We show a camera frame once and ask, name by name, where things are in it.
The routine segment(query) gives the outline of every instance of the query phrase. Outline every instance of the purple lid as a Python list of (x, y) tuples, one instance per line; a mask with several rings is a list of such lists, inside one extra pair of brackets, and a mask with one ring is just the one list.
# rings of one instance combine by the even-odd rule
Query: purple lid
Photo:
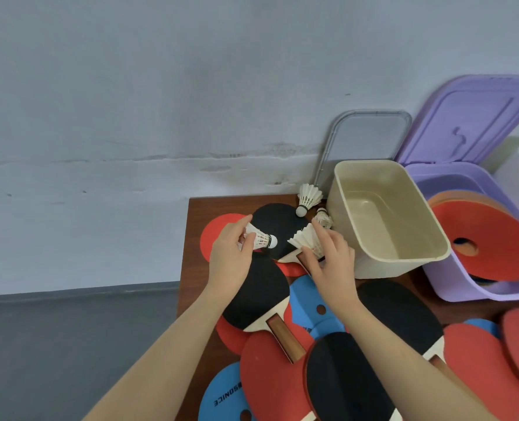
[(519, 75), (464, 75), (435, 91), (417, 115), (400, 164), (479, 164), (519, 123)]

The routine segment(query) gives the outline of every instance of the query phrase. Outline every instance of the shuttlecock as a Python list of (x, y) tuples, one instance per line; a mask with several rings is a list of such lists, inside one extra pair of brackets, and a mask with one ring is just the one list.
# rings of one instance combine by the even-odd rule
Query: shuttlecock
[(298, 217), (306, 216), (306, 212), (314, 205), (318, 205), (322, 200), (322, 191), (318, 190), (313, 184), (305, 183), (301, 185), (298, 192)]
[(314, 227), (312, 227), (312, 223), (309, 223), (304, 229), (295, 233), (288, 242), (296, 248), (302, 248), (304, 246), (309, 247), (318, 260), (324, 257), (322, 245), (320, 244)]
[[(254, 249), (258, 248), (275, 248), (277, 246), (277, 238), (272, 234), (263, 233), (256, 226), (251, 223), (246, 225), (246, 232), (242, 235), (243, 238), (246, 238), (249, 233), (256, 233), (256, 237), (254, 239)], [(238, 242), (238, 247), (242, 249), (243, 242)]]
[(325, 208), (318, 208), (318, 210), (316, 210), (314, 220), (319, 222), (320, 226), (322, 226), (324, 229), (331, 229), (333, 226), (333, 220)]

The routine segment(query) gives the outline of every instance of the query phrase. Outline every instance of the forearm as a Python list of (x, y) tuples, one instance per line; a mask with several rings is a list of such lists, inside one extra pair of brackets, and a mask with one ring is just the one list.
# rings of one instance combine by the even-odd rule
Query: forearm
[(353, 301), (339, 317), (404, 419), (496, 420), (384, 326), (358, 300)]
[(85, 421), (173, 420), (225, 304), (205, 290), (129, 371)]

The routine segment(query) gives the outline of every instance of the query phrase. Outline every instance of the purple plastic storage box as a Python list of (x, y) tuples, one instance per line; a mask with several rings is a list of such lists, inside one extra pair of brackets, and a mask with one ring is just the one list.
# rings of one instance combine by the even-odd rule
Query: purple plastic storage box
[[(519, 220), (519, 208), (479, 167), (519, 123), (519, 75), (469, 75), (447, 82), (428, 99), (396, 161), (406, 166), (425, 198), (471, 190), (501, 202)], [(446, 301), (519, 300), (519, 281), (476, 284), (454, 251), (423, 266)]]

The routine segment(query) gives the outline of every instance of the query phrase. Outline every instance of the beige plastic bin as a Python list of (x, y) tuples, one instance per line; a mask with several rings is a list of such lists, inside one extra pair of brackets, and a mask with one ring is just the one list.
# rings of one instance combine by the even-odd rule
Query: beige plastic bin
[(408, 172), (389, 160), (342, 161), (327, 209), (355, 249), (355, 278), (400, 276), (450, 254), (450, 242)]

